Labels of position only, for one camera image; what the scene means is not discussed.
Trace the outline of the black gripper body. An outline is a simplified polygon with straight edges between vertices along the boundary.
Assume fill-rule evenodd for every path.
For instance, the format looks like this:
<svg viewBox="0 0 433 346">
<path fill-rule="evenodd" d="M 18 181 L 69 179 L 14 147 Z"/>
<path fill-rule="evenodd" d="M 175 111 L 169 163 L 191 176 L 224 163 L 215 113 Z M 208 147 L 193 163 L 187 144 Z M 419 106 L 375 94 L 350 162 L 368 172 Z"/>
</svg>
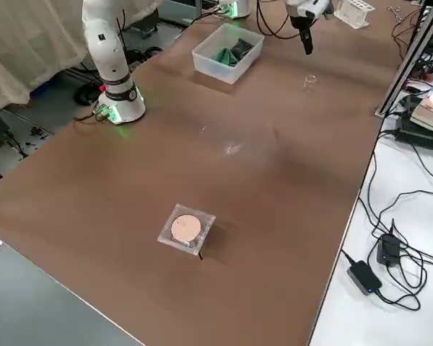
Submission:
<svg viewBox="0 0 433 346">
<path fill-rule="evenodd" d="M 293 28 L 299 31 L 299 34 L 301 35 L 310 34 L 310 26 L 312 24 L 312 18 L 291 16 L 290 21 Z"/>
</svg>

